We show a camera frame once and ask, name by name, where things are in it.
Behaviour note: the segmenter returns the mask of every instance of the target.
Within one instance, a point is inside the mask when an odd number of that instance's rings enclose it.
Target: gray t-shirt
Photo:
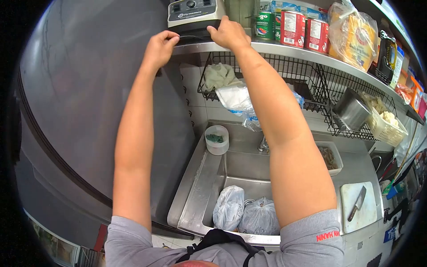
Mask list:
[[[249,267],[342,266],[344,251],[337,216],[336,209],[321,211],[283,227],[280,251],[258,252],[249,260]],[[111,218],[105,243],[108,267],[170,266],[186,253],[187,249],[153,247],[144,226],[120,216]],[[242,267],[247,255],[240,245],[228,243],[197,251],[190,260]]]

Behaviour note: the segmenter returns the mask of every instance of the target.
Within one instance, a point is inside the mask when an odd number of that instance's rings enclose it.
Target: white plastic container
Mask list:
[[[222,135],[224,137],[224,142],[214,143],[206,139],[206,135],[211,135],[211,134]],[[213,125],[207,128],[205,131],[205,140],[206,140],[206,147],[208,148],[209,152],[217,156],[227,152],[228,148],[230,147],[230,143],[228,141],[228,130],[221,125]]]
[[[335,176],[339,174],[339,172],[344,167],[344,164],[342,163],[341,156],[339,155],[338,148],[336,147],[334,142],[331,141],[315,141],[317,147],[329,147],[332,151],[333,158],[335,159],[335,163],[338,166],[338,169],[328,170],[329,175]]]
[[[372,115],[368,117],[366,124],[371,130],[374,138],[386,142],[390,146],[397,147],[398,144],[400,144],[400,142],[408,136],[408,131],[405,129],[405,126],[403,126],[397,117],[396,120],[398,120],[399,127],[391,125],[388,121],[385,121],[383,118],[381,118],[380,114],[371,105],[369,100],[366,99],[366,97],[362,95],[362,98],[366,100],[365,102],[367,106],[372,111]]]

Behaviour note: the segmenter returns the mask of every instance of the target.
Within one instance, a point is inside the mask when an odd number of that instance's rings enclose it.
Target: green food in container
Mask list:
[[[206,139],[214,143],[224,142],[224,137],[222,135],[210,134],[210,135],[206,135]]]

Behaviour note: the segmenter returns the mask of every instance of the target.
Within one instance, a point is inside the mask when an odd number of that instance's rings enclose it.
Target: blue sign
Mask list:
[[[384,235],[383,243],[393,240],[395,237],[396,237],[396,227],[392,227],[386,231],[386,234]]]

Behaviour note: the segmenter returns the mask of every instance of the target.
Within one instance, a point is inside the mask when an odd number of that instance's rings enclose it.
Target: canned sardines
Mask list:
[[[261,39],[274,40],[274,13],[260,11],[256,22],[256,36]]]
[[[274,20],[274,38],[276,41],[280,41],[280,25],[282,24],[282,12],[276,12],[275,13],[275,20]]]

